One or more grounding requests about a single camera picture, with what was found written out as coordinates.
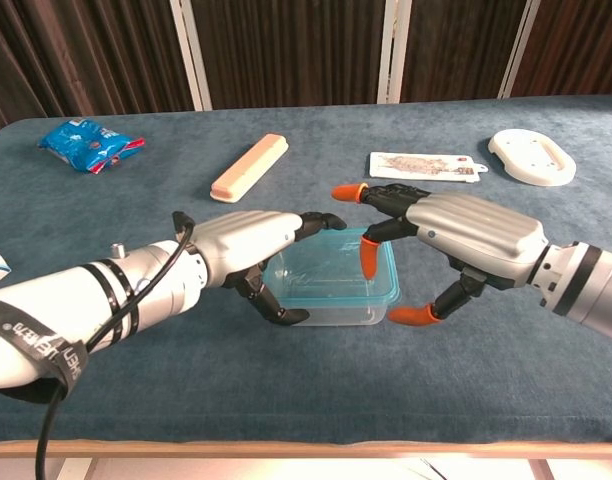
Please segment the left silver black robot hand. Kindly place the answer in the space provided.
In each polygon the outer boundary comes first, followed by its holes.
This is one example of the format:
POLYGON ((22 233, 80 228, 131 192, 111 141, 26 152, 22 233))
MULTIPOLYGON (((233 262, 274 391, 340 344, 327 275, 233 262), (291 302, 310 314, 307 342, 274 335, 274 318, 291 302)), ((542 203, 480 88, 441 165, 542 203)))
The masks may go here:
POLYGON ((295 242, 322 230, 344 230, 333 213, 236 211, 194 227, 189 244, 207 268, 209 288, 236 290, 267 321, 293 326, 306 321, 305 309, 286 309, 263 282, 269 260, 295 242))

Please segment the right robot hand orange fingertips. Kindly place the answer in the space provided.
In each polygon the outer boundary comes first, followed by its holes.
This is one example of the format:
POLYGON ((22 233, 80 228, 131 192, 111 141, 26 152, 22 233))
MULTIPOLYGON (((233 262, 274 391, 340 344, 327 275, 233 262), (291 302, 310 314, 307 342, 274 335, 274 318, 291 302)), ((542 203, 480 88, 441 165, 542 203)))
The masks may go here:
POLYGON ((422 327, 441 322, 478 297, 487 285, 498 290, 525 286, 548 247, 540 221, 482 198, 460 192, 428 192, 404 184, 339 185, 331 196, 367 204, 389 216, 372 224, 360 239, 364 277, 375 277, 382 243, 415 237, 443 253, 460 277, 423 307, 400 306, 392 322, 422 327))

